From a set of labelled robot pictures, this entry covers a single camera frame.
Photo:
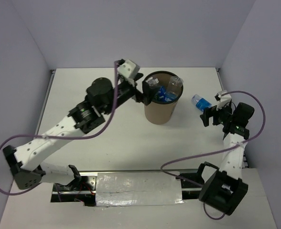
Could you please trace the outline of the bottle blue label white cap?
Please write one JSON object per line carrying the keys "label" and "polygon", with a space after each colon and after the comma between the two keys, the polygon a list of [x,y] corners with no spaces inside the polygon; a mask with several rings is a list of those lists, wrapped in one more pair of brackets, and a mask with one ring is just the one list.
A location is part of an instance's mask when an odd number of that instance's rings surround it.
{"label": "bottle blue label white cap", "polygon": [[146,81],[145,81],[148,86],[153,89],[153,88],[158,88],[160,86],[159,80],[157,77],[155,76],[151,76],[149,77]]}

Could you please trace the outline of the blue capped sports drink bottle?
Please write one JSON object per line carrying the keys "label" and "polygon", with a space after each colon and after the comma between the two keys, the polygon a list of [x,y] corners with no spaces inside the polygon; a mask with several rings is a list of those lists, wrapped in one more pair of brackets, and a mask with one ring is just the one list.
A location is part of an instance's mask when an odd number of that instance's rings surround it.
{"label": "blue capped sports drink bottle", "polygon": [[164,86],[161,86],[158,90],[158,92],[155,94],[154,99],[158,102],[167,102],[167,96],[166,96],[166,89]]}

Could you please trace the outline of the clear bottle green label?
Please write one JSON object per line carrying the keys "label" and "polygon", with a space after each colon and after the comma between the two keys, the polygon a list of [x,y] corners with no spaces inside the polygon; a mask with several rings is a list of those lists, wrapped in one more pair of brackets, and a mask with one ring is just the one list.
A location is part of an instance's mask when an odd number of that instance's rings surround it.
{"label": "clear bottle green label", "polygon": [[175,100],[181,93],[182,86],[183,80],[178,76],[172,76],[165,92],[165,101],[169,102]]}

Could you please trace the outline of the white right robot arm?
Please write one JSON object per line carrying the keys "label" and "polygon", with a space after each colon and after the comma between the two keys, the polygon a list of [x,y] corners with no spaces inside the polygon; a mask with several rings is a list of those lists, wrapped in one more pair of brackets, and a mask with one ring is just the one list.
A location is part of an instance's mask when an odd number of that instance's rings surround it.
{"label": "white right robot arm", "polygon": [[[209,125],[209,118],[213,119],[213,125],[223,125],[225,152],[219,167],[208,162],[199,166],[195,175],[196,183],[202,186],[198,199],[228,216],[235,211],[249,188],[242,180],[242,166],[249,138],[246,126],[253,114],[254,108],[248,104],[239,103],[232,109],[227,103],[220,109],[217,106],[205,108],[200,115],[204,126]],[[205,166],[214,168],[215,172],[211,175],[204,170]]]}

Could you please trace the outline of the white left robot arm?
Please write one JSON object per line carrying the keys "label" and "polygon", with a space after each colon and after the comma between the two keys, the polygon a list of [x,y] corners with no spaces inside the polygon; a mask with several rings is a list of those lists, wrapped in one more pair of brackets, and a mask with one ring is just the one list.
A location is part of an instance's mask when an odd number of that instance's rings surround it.
{"label": "white left robot arm", "polygon": [[179,105],[169,125],[154,125],[138,114],[132,99],[143,101],[134,79],[121,74],[115,82],[96,79],[79,103],[50,130],[22,146],[6,146],[4,156],[21,190],[40,183],[80,187],[77,169],[145,170],[175,156],[204,151],[211,138],[189,111]]}

